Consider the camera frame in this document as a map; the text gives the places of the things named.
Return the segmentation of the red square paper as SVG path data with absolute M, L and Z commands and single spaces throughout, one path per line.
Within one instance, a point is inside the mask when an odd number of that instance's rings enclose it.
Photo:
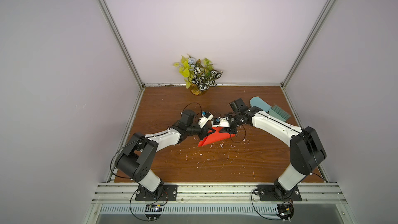
M 208 132 L 208 136 L 200 140 L 198 147 L 209 145 L 215 142 L 223 141 L 236 136 L 236 131 L 233 132 L 230 128 L 216 127 Z

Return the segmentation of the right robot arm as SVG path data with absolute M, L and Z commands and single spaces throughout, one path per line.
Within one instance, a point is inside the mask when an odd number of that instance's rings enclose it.
M 242 99 L 231 102 L 230 107 L 233 114 L 227 115 L 227 121 L 231 130 L 249 124 L 278 138 L 290 148 L 290 164 L 274 182 L 274 195 L 278 199 L 291 196 L 298 183 L 326 159 L 326 152 L 314 128 L 288 124 L 257 106 L 248 107 Z

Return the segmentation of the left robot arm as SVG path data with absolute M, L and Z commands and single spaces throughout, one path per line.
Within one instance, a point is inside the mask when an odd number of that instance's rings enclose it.
M 164 182 L 151 170 L 156 153 L 181 143 L 189 136 L 204 139 L 215 132 L 206 126 L 212 120 L 213 114 L 203 112 L 198 122 L 195 118 L 194 111 L 185 110 L 181 113 L 180 119 L 165 131 L 147 135 L 134 134 L 129 143 L 113 159 L 115 167 L 144 187 L 155 198 L 159 198 L 163 193 Z

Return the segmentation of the light blue dustpan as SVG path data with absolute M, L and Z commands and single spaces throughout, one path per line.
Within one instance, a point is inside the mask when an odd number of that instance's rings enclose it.
M 271 106 L 266 103 L 264 100 L 262 100 L 259 96 L 255 96 L 250 99 L 250 105 L 251 107 L 258 107 L 262 109 L 264 112 L 268 113 L 271 110 Z

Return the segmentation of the green hand brush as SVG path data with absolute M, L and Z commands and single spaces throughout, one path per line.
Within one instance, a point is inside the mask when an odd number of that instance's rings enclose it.
M 274 118 L 277 118 L 278 120 L 281 120 L 283 122 L 287 121 L 289 118 L 291 118 L 291 115 L 289 113 L 287 113 L 286 111 L 284 111 L 281 107 L 279 107 L 278 105 L 274 104 L 269 112 L 269 115 L 271 115 Z

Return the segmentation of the artificial plant in amber vase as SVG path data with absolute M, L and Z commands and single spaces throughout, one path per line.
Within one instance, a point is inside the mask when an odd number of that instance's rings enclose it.
M 181 56 L 180 61 L 175 62 L 173 67 L 177 68 L 180 75 L 183 76 L 186 88 L 197 96 L 216 87 L 216 81 L 223 75 L 223 71 L 215 69 L 209 59 L 201 60 L 189 54 Z

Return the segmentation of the left small circuit board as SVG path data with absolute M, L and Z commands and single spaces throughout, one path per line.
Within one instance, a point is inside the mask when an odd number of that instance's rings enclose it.
M 145 217 L 149 222 L 158 220 L 163 213 L 163 206 L 160 204 L 147 204 L 145 207 Z

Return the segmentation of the small circuit board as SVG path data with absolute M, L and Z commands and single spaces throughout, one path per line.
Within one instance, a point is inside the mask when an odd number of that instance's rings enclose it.
M 163 206 L 160 204 L 147 204 L 145 207 L 145 217 L 149 222 L 158 220 L 163 213 Z
M 291 221 L 291 218 L 294 215 L 294 206 L 291 202 L 284 202 L 282 204 L 277 205 L 277 216 L 285 221 Z

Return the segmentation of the right small circuit board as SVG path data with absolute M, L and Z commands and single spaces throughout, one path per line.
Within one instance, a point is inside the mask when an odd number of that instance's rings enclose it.
M 291 202 L 284 202 L 282 204 L 277 205 L 277 216 L 285 221 L 291 221 L 291 218 L 294 215 L 294 206 Z

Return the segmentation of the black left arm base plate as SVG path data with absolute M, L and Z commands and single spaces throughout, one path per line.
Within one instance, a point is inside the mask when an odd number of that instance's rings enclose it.
M 139 185 L 135 201 L 176 201 L 178 185 L 161 184 L 154 192 Z

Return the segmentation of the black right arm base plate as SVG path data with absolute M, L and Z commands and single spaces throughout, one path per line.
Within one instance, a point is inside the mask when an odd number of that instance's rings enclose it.
M 298 186 L 295 186 L 291 190 L 285 190 L 282 186 L 271 184 L 258 185 L 255 189 L 255 195 L 260 197 L 260 201 L 264 202 L 302 201 Z

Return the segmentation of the aluminium front rail frame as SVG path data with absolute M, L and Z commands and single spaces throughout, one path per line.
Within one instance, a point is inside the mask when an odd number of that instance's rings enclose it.
M 277 205 L 255 195 L 261 183 L 179 183 L 176 201 L 135 201 L 135 183 L 98 185 L 86 224 L 355 224 L 345 196 L 336 183 L 300 183 L 301 202 L 291 202 L 294 215 L 283 222 Z M 163 206 L 161 217 L 149 222 L 147 204 Z

